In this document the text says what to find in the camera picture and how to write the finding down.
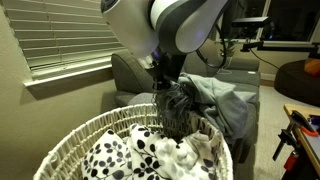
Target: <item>window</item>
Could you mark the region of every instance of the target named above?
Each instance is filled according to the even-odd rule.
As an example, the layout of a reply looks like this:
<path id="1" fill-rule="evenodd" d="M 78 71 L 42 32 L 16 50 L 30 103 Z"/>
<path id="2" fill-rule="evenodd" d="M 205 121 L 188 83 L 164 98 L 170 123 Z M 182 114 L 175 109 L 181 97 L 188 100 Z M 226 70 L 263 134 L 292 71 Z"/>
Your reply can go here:
<path id="1" fill-rule="evenodd" d="M 237 18 L 268 16 L 271 23 L 252 39 L 264 41 L 311 41 L 320 16 L 319 0 L 236 0 L 223 15 L 226 38 L 245 39 L 241 28 L 232 28 Z"/>
<path id="2" fill-rule="evenodd" d="M 2 0 L 35 79 L 110 64 L 124 48 L 104 22 L 100 0 Z"/>

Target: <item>orange cushion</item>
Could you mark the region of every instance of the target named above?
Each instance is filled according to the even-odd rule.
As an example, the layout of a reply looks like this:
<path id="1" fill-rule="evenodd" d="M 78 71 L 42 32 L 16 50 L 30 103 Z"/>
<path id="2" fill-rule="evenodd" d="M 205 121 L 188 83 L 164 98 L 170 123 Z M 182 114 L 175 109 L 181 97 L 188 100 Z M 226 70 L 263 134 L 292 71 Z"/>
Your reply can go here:
<path id="1" fill-rule="evenodd" d="M 320 76 L 320 59 L 308 58 L 304 64 L 304 71 L 312 76 Z"/>

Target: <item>gray cloth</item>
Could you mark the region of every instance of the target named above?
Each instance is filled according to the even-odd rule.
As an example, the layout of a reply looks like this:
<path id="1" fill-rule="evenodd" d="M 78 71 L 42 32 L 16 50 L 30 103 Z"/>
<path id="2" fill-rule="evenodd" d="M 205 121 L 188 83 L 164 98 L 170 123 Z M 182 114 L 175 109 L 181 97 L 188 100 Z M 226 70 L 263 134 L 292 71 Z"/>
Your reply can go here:
<path id="1" fill-rule="evenodd" d="M 199 110 L 223 133 L 228 143 L 233 144 L 244 136 L 248 118 L 246 101 L 252 100 L 255 93 L 236 93 L 235 85 L 186 73 L 180 75 L 178 83 L 195 89 L 195 103 L 199 104 Z"/>

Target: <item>white wicker laundry basket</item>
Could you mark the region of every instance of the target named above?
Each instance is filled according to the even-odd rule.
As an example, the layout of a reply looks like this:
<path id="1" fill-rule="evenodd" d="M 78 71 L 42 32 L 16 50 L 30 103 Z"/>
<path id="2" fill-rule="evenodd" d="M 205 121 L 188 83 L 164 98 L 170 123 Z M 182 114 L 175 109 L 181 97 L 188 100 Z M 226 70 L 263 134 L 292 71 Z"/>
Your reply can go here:
<path id="1" fill-rule="evenodd" d="M 35 180 L 82 179 L 81 162 L 86 152 L 108 129 L 114 130 L 119 137 L 129 135 L 129 126 L 140 123 L 153 130 L 164 131 L 168 137 L 183 137 L 202 130 L 209 138 L 217 138 L 215 148 L 216 179 L 233 179 L 230 151 L 221 133 L 207 119 L 189 113 L 188 122 L 159 122 L 156 108 L 152 104 L 141 104 L 117 108 L 99 115 L 73 130 L 48 153 L 42 161 Z"/>

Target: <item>window blinds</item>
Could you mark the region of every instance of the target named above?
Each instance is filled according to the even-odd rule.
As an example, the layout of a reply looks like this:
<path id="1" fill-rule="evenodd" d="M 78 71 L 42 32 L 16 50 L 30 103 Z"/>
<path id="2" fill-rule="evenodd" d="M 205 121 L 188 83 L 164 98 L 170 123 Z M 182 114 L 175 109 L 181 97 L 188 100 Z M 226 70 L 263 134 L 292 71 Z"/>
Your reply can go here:
<path id="1" fill-rule="evenodd" d="M 104 22 L 100 0 L 2 0 L 31 70 L 110 56 L 124 48 Z"/>

